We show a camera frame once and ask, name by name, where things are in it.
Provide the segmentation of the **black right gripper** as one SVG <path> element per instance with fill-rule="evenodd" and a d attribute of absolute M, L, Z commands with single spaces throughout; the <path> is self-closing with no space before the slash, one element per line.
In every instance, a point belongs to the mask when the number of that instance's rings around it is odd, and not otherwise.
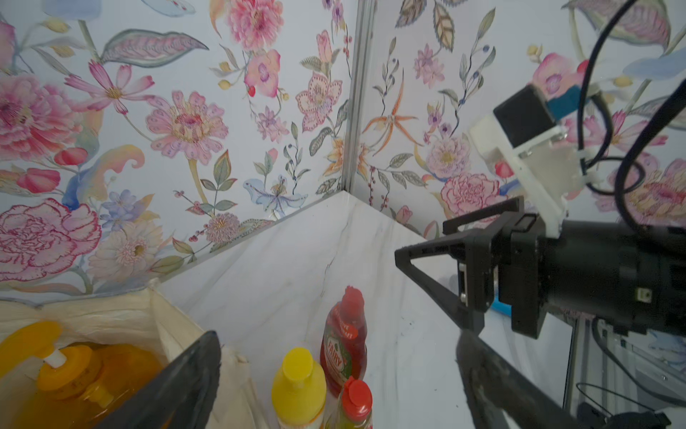
<path fill-rule="evenodd" d="M 493 218 L 484 229 L 424 241 L 396 250 L 396 268 L 419 286 L 459 327 L 474 334 L 484 329 L 485 313 L 495 300 L 512 307 L 514 332 L 537 339 L 545 320 L 541 286 L 542 245 L 546 227 L 537 214 L 528 214 L 525 198 L 509 198 L 447 220 L 442 233 Z M 464 269 L 455 294 L 414 266 L 415 259 L 450 256 Z"/>

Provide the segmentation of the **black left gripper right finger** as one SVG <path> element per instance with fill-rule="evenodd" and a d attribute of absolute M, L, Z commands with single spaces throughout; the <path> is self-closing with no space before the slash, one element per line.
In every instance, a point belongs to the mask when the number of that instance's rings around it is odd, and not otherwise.
<path fill-rule="evenodd" d="M 461 332 L 456 362 L 476 428 L 581 427 L 476 334 Z"/>

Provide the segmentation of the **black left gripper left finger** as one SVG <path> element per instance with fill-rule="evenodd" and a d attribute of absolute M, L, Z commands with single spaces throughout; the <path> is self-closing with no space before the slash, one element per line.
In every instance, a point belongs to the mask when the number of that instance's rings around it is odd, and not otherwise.
<path fill-rule="evenodd" d="M 217 397 L 221 357 L 216 332 L 205 332 L 98 427 L 206 427 Z"/>

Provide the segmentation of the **cream canvas shopping bag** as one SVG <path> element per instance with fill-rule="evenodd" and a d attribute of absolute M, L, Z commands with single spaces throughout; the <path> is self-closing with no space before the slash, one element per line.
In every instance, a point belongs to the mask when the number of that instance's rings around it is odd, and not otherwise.
<path fill-rule="evenodd" d="M 76 341 L 130 343 L 167 362 L 179 357 L 205 332 L 159 291 L 143 289 L 37 307 L 3 301 L 1 338 L 42 320 L 64 327 L 59 346 Z M 267 428 L 248 360 L 229 346 L 221 346 L 221 352 L 219 387 L 207 427 Z"/>

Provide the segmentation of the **large orange pump soap bottle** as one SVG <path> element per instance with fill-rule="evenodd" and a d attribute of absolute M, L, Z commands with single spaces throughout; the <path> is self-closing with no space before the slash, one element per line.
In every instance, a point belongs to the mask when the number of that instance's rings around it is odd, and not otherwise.
<path fill-rule="evenodd" d="M 62 332 L 40 321 L 1 341 L 1 427 L 94 428 L 164 368 L 126 343 L 59 348 Z"/>

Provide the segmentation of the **orange bottle yellow cap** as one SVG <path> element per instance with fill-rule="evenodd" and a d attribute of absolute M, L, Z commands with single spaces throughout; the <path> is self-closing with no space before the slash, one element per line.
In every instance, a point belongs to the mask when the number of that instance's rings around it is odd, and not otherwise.
<path fill-rule="evenodd" d="M 272 404 L 282 429 L 323 428 L 327 385 L 321 365 L 305 348 L 294 348 L 273 379 Z"/>

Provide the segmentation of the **green Fairy dish soap bottle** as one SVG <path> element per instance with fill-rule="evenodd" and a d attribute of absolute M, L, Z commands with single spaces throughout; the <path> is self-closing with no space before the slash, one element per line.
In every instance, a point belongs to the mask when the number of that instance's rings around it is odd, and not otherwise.
<path fill-rule="evenodd" d="M 325 429 L 373 428 L 373 395 L 362 380 L 350 377 L 339 395 L 337 408 L 327 419 Z"/>

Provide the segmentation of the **red Fairy bottle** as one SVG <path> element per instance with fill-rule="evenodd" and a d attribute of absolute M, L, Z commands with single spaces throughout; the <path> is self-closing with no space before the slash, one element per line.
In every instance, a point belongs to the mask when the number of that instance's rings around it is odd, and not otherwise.
<path fill-rule="evenodd" d="M 359 289 L 348 286 L 342 299 L 327 316 L 320 351 L 320 363 L 333 397 L 339 397 L 350 377 L 364 379 L 367 368 L 366 339 L 363 294 Z"/>

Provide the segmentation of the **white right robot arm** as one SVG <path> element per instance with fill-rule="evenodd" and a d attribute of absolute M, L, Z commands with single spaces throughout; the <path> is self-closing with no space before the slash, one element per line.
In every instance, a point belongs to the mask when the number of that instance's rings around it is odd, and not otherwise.
<path fill-rule="evenodd" d="M 514 332 L 540 335 L 551 309 L 596 316 L 620 334 L 685 333 L 685 232 L 661 227 L 669 253 L 620 223 L 565 221 L 556 238 L 513 198 L 448 220 L 395 263 L 461 329 L 481 332 L 495 302 Z"/>

